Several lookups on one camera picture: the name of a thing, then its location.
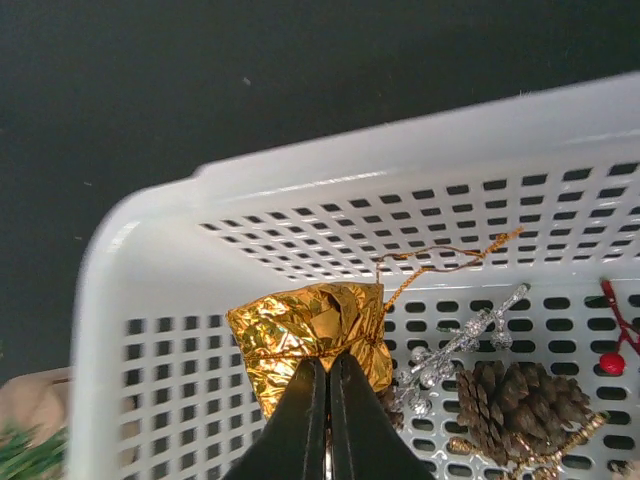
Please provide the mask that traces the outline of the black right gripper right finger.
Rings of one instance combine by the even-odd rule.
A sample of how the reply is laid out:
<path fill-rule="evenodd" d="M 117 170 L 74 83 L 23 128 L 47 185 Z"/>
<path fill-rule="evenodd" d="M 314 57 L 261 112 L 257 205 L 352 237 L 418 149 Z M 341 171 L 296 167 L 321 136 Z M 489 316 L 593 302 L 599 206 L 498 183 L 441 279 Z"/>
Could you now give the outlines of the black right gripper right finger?
<path fill-rule="evenodd" d="M 428 480 L 433 474 L 400 439 L 358 361 L 341 354 L 329 376 L 335 479 Z"/>

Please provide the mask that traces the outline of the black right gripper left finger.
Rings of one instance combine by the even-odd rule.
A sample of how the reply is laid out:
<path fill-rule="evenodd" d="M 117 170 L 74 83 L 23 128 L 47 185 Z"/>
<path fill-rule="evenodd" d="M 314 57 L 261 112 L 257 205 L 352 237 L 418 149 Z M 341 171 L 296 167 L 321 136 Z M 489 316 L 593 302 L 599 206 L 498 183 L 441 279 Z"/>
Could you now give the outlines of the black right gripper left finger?
<path fill-rule="evenodd" d="M 326 373 L 317 359 L 302 361 L 257 441 L 226 480 L 309 480 L 325 477 Z"/>

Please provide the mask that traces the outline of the silver glitter sprig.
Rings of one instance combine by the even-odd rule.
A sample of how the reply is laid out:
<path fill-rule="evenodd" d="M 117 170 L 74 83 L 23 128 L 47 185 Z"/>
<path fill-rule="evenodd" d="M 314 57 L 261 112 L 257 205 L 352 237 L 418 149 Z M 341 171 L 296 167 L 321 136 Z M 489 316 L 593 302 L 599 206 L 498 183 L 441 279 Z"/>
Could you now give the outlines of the silver glitter sprig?
<path fill-rule="evenodd" d="M 496 307 L 483 309 L 471 318 L 463 327 L 453 329 L 453 337 L 440 349 L 430 350 L 417 346 L 411 350 L 412 366 L 399 369 L 395 375 L 396 401 L 408 408 L 420 418 L 426 417 L 431 409 L 431 400 L 421 392 L 421 387 L 431 390 L 443 380 L 449 379 L 455 372 L 453 356 L 456 353 L 467 353 L 477 349 L 480 336 L 493 324 L 490 344 L 496 350 L 508 350 L 513 345 L 513 338 L 506 330 L 506 312 L 529 293 L 528 283 L 518 285 L 510 296 Z"/>

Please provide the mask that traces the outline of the gold gift box ornament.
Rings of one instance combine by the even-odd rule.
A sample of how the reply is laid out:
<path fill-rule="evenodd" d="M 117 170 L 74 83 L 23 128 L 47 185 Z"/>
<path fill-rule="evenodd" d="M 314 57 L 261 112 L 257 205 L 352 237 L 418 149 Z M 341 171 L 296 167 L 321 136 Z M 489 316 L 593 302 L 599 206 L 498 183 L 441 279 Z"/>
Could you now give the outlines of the gold gift box ornament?
<path fill-rule="evenodd" d="M 330 370 L 338 356 L 349 353 L 359 363 L 372 390 L 382 392 L 392 383 L 392 357 L 384 342 L 384 321 L 390 308 L 408 287 L 426 272 L 452 273 L 475 267 L 519 236 L 521 228 L 499 234 L 482 251 L 433 245 L 406 253 L 388 253 L 375 259 L 375 281 L 316 283 L 272 293 L 226 314 L 240 348 L 253 392 L 263 416 L 274 413 L 299 364 L 317 359 Z M 386 259 L 404 261 L 444 250 L 466 256 L 455 267 L 422 266 L 384 299 L 381 282 Z"/>

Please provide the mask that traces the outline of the white plastic mesh basket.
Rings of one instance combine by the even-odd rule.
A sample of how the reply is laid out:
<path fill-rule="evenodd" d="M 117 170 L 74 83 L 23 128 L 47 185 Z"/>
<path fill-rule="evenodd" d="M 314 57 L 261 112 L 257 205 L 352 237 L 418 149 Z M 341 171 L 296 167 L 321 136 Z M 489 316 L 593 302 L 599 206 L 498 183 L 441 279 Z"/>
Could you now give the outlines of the white plastic mesh basket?
<path fill-rule="evenodd" d="M 72 479 L 216 479 L 264 422 L 225 314 L 313 283 L 375 280 L 375 259 L 433 245 L 482 251 L 475 267 L 426 272 L 385 322 L 394 363 L 435 349 L 520 284 L 460 362 L 543 363 L 574 377 L 610 422 L 561 463 L 607 479 L 639 456 L 639 358 L 604 373 L 615 314 L 639 319 L 639 77 L 628 74 L 238 157 L 119 203 L 96 230 L 76 296 Z M 386 259 L 391 297 L 441 249 Z"/>

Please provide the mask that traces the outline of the small green christmas tree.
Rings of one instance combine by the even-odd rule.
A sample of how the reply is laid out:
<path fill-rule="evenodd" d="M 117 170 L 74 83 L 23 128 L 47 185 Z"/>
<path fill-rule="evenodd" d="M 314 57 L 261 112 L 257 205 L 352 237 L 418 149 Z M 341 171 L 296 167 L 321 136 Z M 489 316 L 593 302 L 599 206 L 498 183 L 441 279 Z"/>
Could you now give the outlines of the small green christmas tree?
<path fill-rule="evenodd" d="M 1 386 L 1 477 L 62 479 L 71 370 L 17 376 Z"/>

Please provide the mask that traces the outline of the brown pine cone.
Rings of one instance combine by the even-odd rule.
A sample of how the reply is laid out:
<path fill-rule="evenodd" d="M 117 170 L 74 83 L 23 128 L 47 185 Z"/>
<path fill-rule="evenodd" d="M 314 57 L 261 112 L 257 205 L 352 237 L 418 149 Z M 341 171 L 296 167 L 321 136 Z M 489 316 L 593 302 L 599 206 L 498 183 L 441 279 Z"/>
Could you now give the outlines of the brown pine cone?
<path fill-rule="evenodd" d="M 404 429 L 404 413 L 403 407 L 396 401 L 395 387 L 391 385 L 385 390 L 377 392 L 376 397 L 394 430 L 401 432 Z"/>
<path fill-rule="evenodd" d="M 590 398 L 575 379 L 552 376 L 540 363 L 482 362 L 457 371 L 456 387 L 457 423 L 501 467 L 527 452 L 559 450 L 592 414 Z"/>

